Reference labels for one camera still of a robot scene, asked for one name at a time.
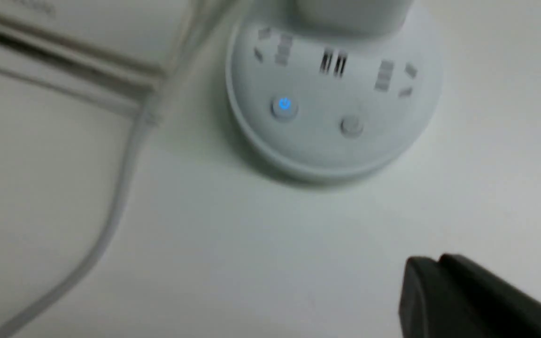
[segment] white table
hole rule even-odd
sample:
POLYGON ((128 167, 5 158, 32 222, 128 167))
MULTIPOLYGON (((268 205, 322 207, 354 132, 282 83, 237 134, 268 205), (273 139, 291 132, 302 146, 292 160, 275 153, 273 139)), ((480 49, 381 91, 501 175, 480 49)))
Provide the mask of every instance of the white table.
MULTIPOLYGON (((278 177, 232 125, 227 18, 166 96, 103 263, 18 337, 395 338, 406 258, 444 252, 541 300, 541 4, 425 2, 439 111, 396 163, 332 188, 278 177)), ((0 78, 0 322, 96 237, 128 127, 0 78)))

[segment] white cable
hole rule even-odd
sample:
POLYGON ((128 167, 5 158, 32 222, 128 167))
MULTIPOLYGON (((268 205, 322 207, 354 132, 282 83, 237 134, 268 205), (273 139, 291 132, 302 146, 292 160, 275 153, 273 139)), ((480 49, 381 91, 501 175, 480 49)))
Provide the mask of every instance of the white cable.
MULTIPOLYGON (((191 52, 197 50, 197 47, 208 38, 210 32, 215 28, 217 22, 222 17, 223 13, 229 8, 234 0, 218 0, 217 6, 210 7, 208 0, 197 0, 194 2, 193 17, 190 17, 189 27, 183 30, 179 38, 178 58, 171 63, 170 75, 174 75, 181 62, 189 62, 193 56, 191 52), (201 30, 196 30, 195 26, 201 25, 201 30)), ((78 283, 80 283, 97 265, 101 257, 105 254, 118 225, 126 206, 129 196, 129 188, 131 178, 135 168, 135 162, 141 147, 141 141, 148 129, 148 121, 153 120, 153 113, 159 102, 157 93, 152 93, 146 98, 142 106, 141 113, 133 124, 131 135, 126 144, 126 150, 123 155, 120 174, 116 180, 114 190, 114 198, 110 207, 106 224, 91 250, 87 253, 84 259, 73 269, 68 276, 48 291, 45 295, 33 302, 28 307, 24 308, 20 313, 6 321, 0 326, 0 338, 11 338, 23 329, 28 323, 32 322, 36 317, 45 312, 50 306, 58 302, 66 293, 71 291, 78 283)))
POLYGON ((45 312, 45 310, 56 303, 60 298, 64 297, 68 291, 73 289, 73 287, 81 282, 81 280, 92 271, 99 259, 101 259, 105 253, 120 224, 124 206, 126 206, 127 198, 129 197, 129 187, 131 185, 135 163, 137 162, 136 158, 139 154, 139 148, 141 147, 141 141, 146 134, 148 120, 150 120, 150 115, 156 109, 157 101, 158 97, 156 94, 150 95, 141 109, 141 114, 136 118, 136 121, 133 124, 131 135, 129 136, 126 150, 123 155, 120 174, 116 180, 114 198, 108 214, 108 219, 99 238, 81 263, 68 274, 68 277, 37 301, 24 308, 24 310, 0 326, 0 338, 10 338, 41 313, 45 312))

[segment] power button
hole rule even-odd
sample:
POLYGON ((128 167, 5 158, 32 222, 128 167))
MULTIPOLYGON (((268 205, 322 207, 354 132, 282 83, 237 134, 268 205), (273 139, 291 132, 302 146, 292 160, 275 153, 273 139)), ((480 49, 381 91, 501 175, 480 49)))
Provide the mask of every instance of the power button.
POLYGON ((345 116, 341 120, 341 133, 348 138, 359 137, 363 133, 364 124, 356 115, 345 116))
POLYGON ((278 120, 291 120, 298 114, 298 103, 290 96, 277 96, 272 102, 272 114, 278 120))

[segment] round power strip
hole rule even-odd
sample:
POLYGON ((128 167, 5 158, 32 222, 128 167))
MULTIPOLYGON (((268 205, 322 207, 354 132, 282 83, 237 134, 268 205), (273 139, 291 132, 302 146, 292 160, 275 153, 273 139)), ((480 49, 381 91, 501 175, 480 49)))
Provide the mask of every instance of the round power strip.
POLYGON ((397 32, 368 37, 307 25, 292 0, 256 0, 234 29, 226 80, 234 117, 266 160, 330 182, 414 143, 438 102, 442 64, 418 3, 397 32))

